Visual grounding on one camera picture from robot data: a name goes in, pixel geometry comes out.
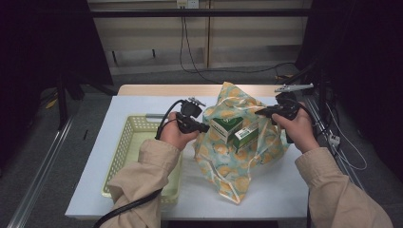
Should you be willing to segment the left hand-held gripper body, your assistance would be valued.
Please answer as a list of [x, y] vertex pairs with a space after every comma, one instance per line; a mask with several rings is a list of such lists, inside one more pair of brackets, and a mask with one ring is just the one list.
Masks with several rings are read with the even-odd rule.
[[195, 124], [202, 124], [194, 120], [201, 113], [201, 105], [197, 99], [189, 98], [187, 101], [181, 100], [181, 111], [176, 113], [178, 128], [182, 133], [192, 133], [195, 129]]

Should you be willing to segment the cube green white medicine box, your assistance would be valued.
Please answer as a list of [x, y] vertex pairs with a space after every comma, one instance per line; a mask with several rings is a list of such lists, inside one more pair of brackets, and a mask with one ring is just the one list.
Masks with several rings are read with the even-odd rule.
[[214, 118], [210, 126], [216, 131], [223, 142], [228, 143], [233, 139], [234, 134], [241, 129], [242, 122], [242, 117], [233, 119]]

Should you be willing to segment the black horizontal bar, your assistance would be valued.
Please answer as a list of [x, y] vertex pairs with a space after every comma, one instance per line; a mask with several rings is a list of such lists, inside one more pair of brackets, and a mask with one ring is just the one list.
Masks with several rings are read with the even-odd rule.
[[124, 17], [299, 17], [313, 14], [310, 9], [120, 9], [93, 10], [96, 18]]

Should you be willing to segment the black metal stand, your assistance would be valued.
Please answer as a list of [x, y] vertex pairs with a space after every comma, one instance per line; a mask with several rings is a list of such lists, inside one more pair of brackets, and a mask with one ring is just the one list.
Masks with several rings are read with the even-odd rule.
[[57, 78], [59, 130], [65, 126], [68, 120], [66, 92], [68, 92], [70, 97], [75, 101], [80, 101], [85, 96], [84, 91], [81, 89], [80, 81], [74, 74], [61, 73]]

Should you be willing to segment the wooden table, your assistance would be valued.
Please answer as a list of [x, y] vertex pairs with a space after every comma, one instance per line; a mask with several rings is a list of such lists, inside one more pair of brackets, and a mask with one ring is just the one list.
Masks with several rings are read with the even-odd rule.
[[[274, 97], [280, 85], [238, 85], [251, 96]], [[122, 85], [119, 96], [218, 96], [221, 85]]]

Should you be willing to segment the orange print cloth bag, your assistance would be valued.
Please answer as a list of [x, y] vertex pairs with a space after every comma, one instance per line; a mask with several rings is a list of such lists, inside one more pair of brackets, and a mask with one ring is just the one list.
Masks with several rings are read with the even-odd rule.
[[242, 117], [241, 128], [253, 122], [259, 123], [258, 137], [239, 151], [233, 147], [234, 137], [230, 142], [223, 142], [211, 126], [194, 143], [195, 160], [202, 174], [216, 186], [222, 197], [236, 204], [245, 197], [251, 169], [281, 159], [289, 147], [285, 134], [270, 119], [255, 114], [265, 107], [264, 103], [236, 85], [225, 83], [217, 102], [202, 113], [202, 122], [209, 126], [214, 118]]

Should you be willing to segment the white table cover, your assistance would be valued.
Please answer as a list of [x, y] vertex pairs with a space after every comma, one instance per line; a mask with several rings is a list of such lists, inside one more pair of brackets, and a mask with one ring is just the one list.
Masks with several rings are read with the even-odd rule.
[[[101, 194], [106, 173], [126, 118], [132, 114], [164, 114], [178, 96], [115, 96], [71, 198], [66, 215], [98, 219], [109, 212], [113, 200]], [[273, 163], [251, 169], [251, 181], [241, 203], [218, 194], [193, 159], [193, 148], [182, 152], [182, 181], [178, 202], [162, 211], [164, 220], [280, 220], [304, 218], [308, 188], [295, 160], [300, 152], [291, 145]]]

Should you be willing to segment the person's left hand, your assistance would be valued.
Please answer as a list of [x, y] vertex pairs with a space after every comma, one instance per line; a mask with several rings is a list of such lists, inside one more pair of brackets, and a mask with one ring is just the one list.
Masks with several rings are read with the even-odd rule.
[[171, 112], [168, 115], [168, 122], [163, 128], [161, 133], [160, 140], [166, 143], [169, 143], [180, 151], [184, 150], [186, 145], [195, 140], [199, 135], [198, 131], [194, 131], [192, 133], [183, 134], [181, 130], [178, 128], [178, 124], [176, 121], [176, 113]]

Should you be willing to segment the person's right hand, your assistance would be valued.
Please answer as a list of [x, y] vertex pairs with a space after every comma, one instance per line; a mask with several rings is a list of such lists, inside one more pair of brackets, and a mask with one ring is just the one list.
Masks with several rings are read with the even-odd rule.
[[302, 108], [292, 121], [279, 114], [273, 114], [272, 119], [286, 130], [289, 138], [302, 153], [319, 148], [314, 136], [311, 118]]

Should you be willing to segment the pale yellow plastic basket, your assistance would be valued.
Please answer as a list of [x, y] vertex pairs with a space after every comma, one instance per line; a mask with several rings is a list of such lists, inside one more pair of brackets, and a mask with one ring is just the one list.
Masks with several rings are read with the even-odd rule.
[[[138, 160], [141, 144], [147, 139], [154, 139], [160, 126], [163, 114], [136, 114], [125, 120], [121, 136], [117, 142], [114, 155], [106, 172], [101, 194], [110, 198], [108, 183], [123, 167]], [[162, 205], [173, 205], [178, 202], [182, 180], [182, 157], [168, 176], [169, 183], [162, 191]]]

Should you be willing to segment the white wall outlet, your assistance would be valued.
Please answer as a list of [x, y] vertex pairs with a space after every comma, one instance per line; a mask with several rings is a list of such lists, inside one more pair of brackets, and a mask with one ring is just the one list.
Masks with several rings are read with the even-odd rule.
[[197, 9], [200, 6], [199, 0], [176, 0], [178, 9]]

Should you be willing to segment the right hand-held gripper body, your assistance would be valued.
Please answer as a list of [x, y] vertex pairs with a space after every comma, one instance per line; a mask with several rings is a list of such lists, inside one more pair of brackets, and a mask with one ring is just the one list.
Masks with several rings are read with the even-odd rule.
[[296, 91], [300, 91], [303, 89], [313, 88], [313, 84], [309, 85], [283, 85], [276, 89], [278, 95], [276, 96], [276, 100], [280, 107], [280, 111], [278, 114], [283, 116], [288, 120], [293, 120], [299, 110], [304, 106], [297, 101], [297, 96], [295, 94]]

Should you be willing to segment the metal floor rail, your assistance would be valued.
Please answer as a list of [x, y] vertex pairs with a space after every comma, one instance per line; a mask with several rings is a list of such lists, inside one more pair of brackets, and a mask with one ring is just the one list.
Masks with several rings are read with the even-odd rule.
[[63, 147], [66, 137], [71, 129], [74, 118], [69, 117], [57, 134], [48, 150], [39, 170], [29, 185], [24, 197], [21, 199], [7, 228], [25, 228], [28, 218], [33, 210], [36, 201], [48, 179], [50, 171]]
[[336, 126], [336, 132], [352, 147], [352, 149], [356, 152], [358, 157], [361, 159], [361, 162], [358, 164], [353, 164], [347, 158], [347, 155], [343, 152], [341, 148], [341, 143], [338, 146], [331, 145], [328, 141], [328, 137], [330, 134], [334, 134], [333, 130], [329, 128], [329, 124], [324, 122], [324, 119], [319, 115], [319, 104], [318, 101], [313, 96], [308, 96], [303, 99], [306, 103], [308, 110], [312, 118], [314, 119], [315, 127], [317, 128], [317, 136], [322, 137], [323, 140], [326, 142], [331, 154], [333, 155], [338, 167], [340, 170], [350, 178], [350, 181], [359, 187], [362, 191], [366, 191], [363, 183], [359, 179], [356, 171], [364, 171], [368, 167], [368, 163], [362, 153], [357, 149], [357, 147], [352, 144], [352, 142], [345, 136], [342, 130], [339, 127], [339, 123], [332, 111], [332, 109], [325, 104], [325, 110], [330, 113], [331, 120], [330, 123], [334, 123]]

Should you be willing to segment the long green white medicine box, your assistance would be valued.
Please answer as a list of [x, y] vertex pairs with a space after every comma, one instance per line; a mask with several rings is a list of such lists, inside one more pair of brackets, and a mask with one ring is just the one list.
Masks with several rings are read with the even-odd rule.
[[259, 123], [253, 122], [237, 131], [234, 135], [233, 147], [239, 151], [252, 143], [259, 135]]

